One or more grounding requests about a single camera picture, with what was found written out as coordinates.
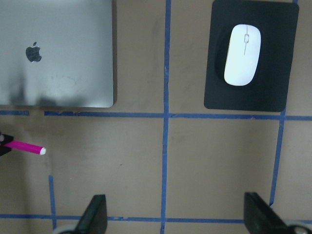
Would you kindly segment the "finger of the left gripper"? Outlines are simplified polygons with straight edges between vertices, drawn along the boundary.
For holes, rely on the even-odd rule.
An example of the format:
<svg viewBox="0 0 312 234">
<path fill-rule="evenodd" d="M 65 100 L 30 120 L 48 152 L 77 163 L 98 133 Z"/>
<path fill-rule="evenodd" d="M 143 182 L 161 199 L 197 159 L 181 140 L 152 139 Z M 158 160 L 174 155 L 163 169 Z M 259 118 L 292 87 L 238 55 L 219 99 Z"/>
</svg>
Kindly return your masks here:
<svg viewBox="0 0 312 234">
<path fill-rule="evenodd" d="M 6 146 L 0 146 L 0 156 L 3 156 L 9 152 L 11 152 L 12 149 Z"/>
<path fill-rule="evenodd" d="M 13 140 L 14 140 L 13 136 L 0 134 L 0 144 L 7 144 L 9 142 L 12 142 Z"/>
</svg>

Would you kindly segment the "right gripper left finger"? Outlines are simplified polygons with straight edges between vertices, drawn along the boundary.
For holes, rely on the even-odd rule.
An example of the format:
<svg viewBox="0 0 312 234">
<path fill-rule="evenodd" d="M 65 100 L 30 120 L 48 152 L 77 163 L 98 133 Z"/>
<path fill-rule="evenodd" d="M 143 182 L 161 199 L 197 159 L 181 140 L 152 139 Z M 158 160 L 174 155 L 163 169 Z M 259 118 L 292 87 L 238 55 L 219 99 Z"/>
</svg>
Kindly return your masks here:
<svg viewBox="0 0 312 234">
<path fill-rule="evenodd" d="M 80 221 L 75 234 L 104 234 L 107 230 L 107 207 L 105 195 L 94 195 Z"/>
</svg>

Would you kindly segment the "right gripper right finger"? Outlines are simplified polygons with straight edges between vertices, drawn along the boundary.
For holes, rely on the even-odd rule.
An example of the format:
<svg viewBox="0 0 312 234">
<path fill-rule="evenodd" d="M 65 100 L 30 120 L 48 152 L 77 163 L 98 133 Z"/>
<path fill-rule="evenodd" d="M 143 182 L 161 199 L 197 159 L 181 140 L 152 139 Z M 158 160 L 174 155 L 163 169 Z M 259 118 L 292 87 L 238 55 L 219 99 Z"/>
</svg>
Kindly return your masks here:
<svg viewBox="0 0 312 234">
<path fill-rule="evenodd" d="M 255 192 L 244 194 L 243 220 L 250 234 L 295 233 Z"/>
</svg>

